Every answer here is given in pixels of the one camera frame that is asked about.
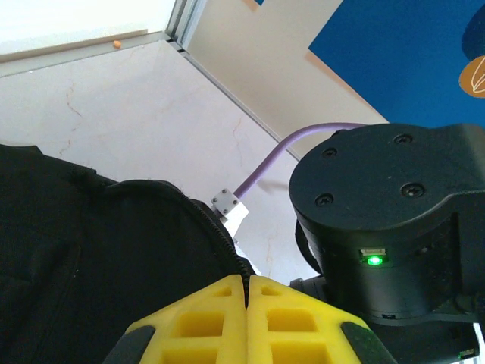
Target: green led light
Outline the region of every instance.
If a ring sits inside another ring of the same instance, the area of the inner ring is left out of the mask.
[[[368,259],[367,259],[367,263],[369,265],[381,265],[383,262],[382,258],[380,258],[379,256],[370,256]]]

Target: screw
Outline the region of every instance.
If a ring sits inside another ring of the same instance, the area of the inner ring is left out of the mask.
[[[426,190],[422,184],[406,184],[401,188],[401,193],[404,197],[415,199],[424,195]]]
[[[321,155],[324,158],[334,157],[336,155],[336,149],[335,148],[325,149],[324,152],[321,153]]]
[[[394,138],[396,144],[409,144],[412,142],[412,136],[409,134],[401,134]]]
[[[315,200],[317,207],[329,205],[333,203],[333,196],[330,193],[323,193]]]

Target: white wall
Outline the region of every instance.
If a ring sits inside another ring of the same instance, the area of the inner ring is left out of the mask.
[[[0,55],[114,36],[165,30],[175,0],[2,1]]]
[[[169,180],[205,202],[235,190],[276,145],[163,41],[3,77],[0,94],[0,143],[35,144],[115,180]],[[315,275],[293,237],[295,165],[286,153],[246,195],[236,235],[283,283]]]
[[[341,1],[207,0],[188,51],[279,137],[331,121],[386,122],[308,50]]]

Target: zipper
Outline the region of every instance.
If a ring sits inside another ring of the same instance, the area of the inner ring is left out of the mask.
[[[74,261],[71,263],[72,266],[70,267],[70,271],[69,271],[69,278],[67,279],[67,282],[64,283],[65,289],[62,291],[62,294],[58,298],[55,311],[48,321],[48,327],[45,328],[44,332],[42,333],[42,339],[37,344],[37,348],[35,349],[35,352],[33,354],[34,359],[38,358],[39,356],[42,357],[42,354],[45,350],[44,348],[45,342],[49,339],[52,333],[52,329],[57,323],[58,316],[61,310],[64,308],[64,304],[67,301],[67,298],[72,294],[74,281],[76,280],[77,272],[80,264],[81,248],[79,246],[74,246],[72,249],[74,249],[74,252],[73,253],[69,252],[66,258],[66,259],[71,258],[70,255],[74,256]]]
[[[255,272],[252,270],[251,266],[246,263],[245,259],[237,254],[233,241],[227,237],[228,233],[226,235],[222,230],[224,229],[224,226],[222,228],[218,226],[214,219],[207,212],[205,212],[202,207],[197,205],[189,197],[185,196],[174,185],[162,180],[129,180],[125,182],[120,182],[119,184],[107,186],[105,188],[105,191],[108,192],[110,190],[114,192],[115,190],[119,191],[126,188],[127,190],[141,189],[152,192],[160,189],[160,186],[167,187],[170,190],[174,191],[175,196],[182,202],[186,203],[186,205],[188,205],[194,212],[196,212],[196,214],[205,222],[205,226],[209,228],[213,235],[216,236],[217,239],[215,240],[215,242],[220,242],[216,246],[219,248],[217,249],[219,250],[217,253],[222,257],[223,263],[234,262],[235,264],[231,268],[235,268],[242,277],[242,285],[244,288],[244,301],[247,308],[249,303],[249,280],[252,275],[255,275]]]

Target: metal frame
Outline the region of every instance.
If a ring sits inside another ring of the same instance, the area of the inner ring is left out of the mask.
[[[150,33],[142,36],[134,36],[127,39],[122,39],[122,49],[129,49],[132,47],[149,44],[151,42],[169,39],[170,37],[162,32]],[[104,42],[95,45],[88,45],[80,48],[54,52],[47,55],[38,55],[30,58],[8,61],[2,63],[2,67],[0,68],[0,78],[5,76],[11,76],[12,74],[33,71],[39,68],[55,66],[57,64],[67,63],[82,58],[88,58],[117,51],[118,50],[113,47],[112,40],[105,40]]]
[[[165,33],[186,48],[197,27],[207,0],[176,0]]]

